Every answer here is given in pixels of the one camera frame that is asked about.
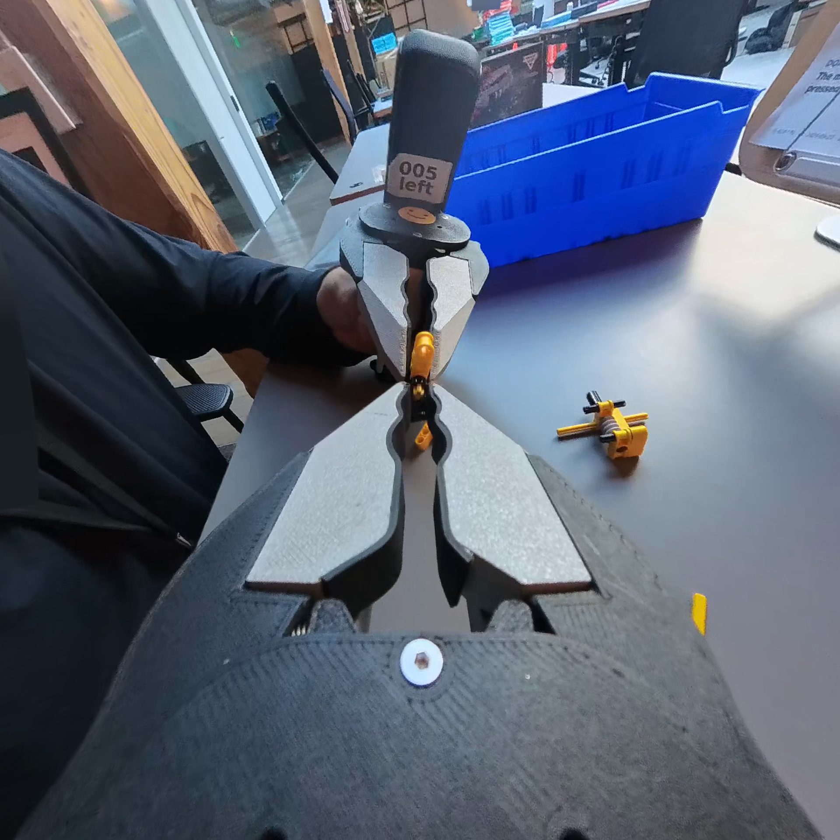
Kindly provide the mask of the black office chair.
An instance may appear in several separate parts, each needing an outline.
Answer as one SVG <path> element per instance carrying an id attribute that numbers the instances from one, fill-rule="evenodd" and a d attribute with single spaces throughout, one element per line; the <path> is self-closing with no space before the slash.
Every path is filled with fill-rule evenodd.
<path id="1" fill-rule="evenodd" d="M 624 77 L 630 89 L 654 72 L 718 80 L 738 46 L 747 1 L 652 1 Z"/>

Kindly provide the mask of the yellow lego axle assembly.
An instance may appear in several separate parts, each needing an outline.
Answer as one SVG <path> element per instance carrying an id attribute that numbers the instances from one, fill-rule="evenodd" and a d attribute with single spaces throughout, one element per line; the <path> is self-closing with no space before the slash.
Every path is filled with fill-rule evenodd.
<path id="1" fill-rule="evenodd" d="M 582 412 L 591 416 L 591 421 L 559 427 L 556 430 L 557 438 L 597 438 L 604 445 L 609 459 L 640 458 L 648 441 L 649 415 L 625 414 L 625 401 L 603 400 L 597 391 L 588 391 L 585 400 Z"/>

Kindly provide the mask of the blue plastic bin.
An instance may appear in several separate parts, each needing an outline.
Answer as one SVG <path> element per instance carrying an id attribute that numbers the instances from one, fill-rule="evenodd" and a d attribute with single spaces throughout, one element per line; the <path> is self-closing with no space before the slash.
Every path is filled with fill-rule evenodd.
<path id="1" fill-rule="evenodd" d="M 446 211 L 492 267 L 701 218 L 759 96 L 655 72 L 473 129 Z"/>

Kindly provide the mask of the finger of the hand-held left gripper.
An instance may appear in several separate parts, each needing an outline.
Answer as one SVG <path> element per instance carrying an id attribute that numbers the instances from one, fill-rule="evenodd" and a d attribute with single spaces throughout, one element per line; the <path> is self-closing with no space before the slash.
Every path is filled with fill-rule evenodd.
<path id="1" fill-rule="evenodd" d="M 405 381 L 410 369 L 411 332 L 406 295 L 408 259 L 390 246 L 376 243 L 364 243 L 362 254 L 358 286 L 379 360 L 398 381 Z"/>
<path id="2" fill-rule="evenodd" d="M 475 306 L 469 262 L 461 258 L 433 258 L 427 262 L 426 279 L 433 292 L 429 331 L 434 338 L 431 377 L 447 368 Z"/>

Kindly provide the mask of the black mesh chair seat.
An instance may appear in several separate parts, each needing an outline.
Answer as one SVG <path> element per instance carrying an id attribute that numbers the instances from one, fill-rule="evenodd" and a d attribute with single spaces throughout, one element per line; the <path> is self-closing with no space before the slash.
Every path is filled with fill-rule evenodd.
<path id="1" fill-rule="evenodd" d="M 222 417 L 236 432 L 242 432 L 244 425 L 232 410 L 235 394 L 229 385 L 189 384 L 177 386 L 175 392 L 200 423 Z"/>

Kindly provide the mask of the person's dark clothed torso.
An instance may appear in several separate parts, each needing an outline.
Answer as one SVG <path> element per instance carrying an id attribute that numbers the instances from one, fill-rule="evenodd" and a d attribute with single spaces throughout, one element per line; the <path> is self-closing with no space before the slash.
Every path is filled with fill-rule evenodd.
<path id="1" fill-rule="evenodd" d="M 2 477 L 2 838 L 79 749 L 227 468 L 153 360 L 181 359 L 146 351 L 50 242 L 33 172 L 49 176 L 2 152 L 2 333 L 25 354 L 38 461 L 33 500 Z"/>

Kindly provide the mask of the wooden clipboard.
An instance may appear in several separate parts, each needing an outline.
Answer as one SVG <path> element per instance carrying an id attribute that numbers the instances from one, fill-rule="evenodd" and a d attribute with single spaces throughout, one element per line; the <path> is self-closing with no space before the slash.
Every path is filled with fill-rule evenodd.
<path id="1" fill-rule="evenodd" d="M 839 2 L 825 2 L 763 94 L 738 150 L 753 182 L 839 205 Z"/>

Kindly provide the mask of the black lego box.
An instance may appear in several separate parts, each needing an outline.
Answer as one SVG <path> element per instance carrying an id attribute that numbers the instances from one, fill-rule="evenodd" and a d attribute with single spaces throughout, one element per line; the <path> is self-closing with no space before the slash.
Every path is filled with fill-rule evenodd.
<path id="1" fill-rule="evenodd" d="M 545 46 L 540 40 L 483 59 L 469 128 L 541 109 L 546 76 Z"/>

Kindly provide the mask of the person's left forearm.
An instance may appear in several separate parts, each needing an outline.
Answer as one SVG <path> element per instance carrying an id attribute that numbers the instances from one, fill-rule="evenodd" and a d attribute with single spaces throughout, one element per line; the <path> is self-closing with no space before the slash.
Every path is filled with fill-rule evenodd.
<path id="1" fill-rule="evenodd" d="M 215 349 L 333 368 L 370 356 L 342 346 L 316 297 L 331 270 L 200 248 L 123 220 L 34 171 L 22 188 L 50 242 L 143 348 L 188 360 Z"/>

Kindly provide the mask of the printed instruction sheet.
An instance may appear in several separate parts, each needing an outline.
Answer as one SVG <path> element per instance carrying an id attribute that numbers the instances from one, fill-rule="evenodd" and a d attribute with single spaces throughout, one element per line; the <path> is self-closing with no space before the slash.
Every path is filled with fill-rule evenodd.
<path id="1" fill-rule="evenodd" d="M 839 36 L 834 30 L 813 63 L 752 137 L 764 148 L 839 156 Z"/>

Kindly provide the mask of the person's left hand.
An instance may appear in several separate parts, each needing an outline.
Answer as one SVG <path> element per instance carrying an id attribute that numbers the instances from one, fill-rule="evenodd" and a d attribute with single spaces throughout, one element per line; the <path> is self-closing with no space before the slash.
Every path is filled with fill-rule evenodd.
<path id="1" fill-rule="evenodd" d="M 361 309 L 361 295 L 345 269 L 336 266 L 323 276 L 316 302 L 321 320 L 344 348 L 364 356 L 375 352 Z"/>

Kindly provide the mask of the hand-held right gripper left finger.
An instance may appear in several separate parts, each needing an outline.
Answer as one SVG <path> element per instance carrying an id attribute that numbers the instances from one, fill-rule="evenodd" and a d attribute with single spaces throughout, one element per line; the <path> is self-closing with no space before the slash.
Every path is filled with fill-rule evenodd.
<path id="1" fill-rule="evenodd" d="M 341 601 L 353 617 L 403 565 L 407 383 L 308 452 L 246 577 L 248 588 Z"/>

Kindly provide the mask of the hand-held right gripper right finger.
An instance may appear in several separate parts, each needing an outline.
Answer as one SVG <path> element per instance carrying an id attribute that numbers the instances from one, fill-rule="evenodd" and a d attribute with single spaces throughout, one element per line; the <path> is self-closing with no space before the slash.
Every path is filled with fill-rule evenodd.
<path id="1" fill-rule="evenodd" d="M 592 574 L 523 447 L 441 385 L 428 405 L 437 571 L 449 605 L 590 590 Z"/>

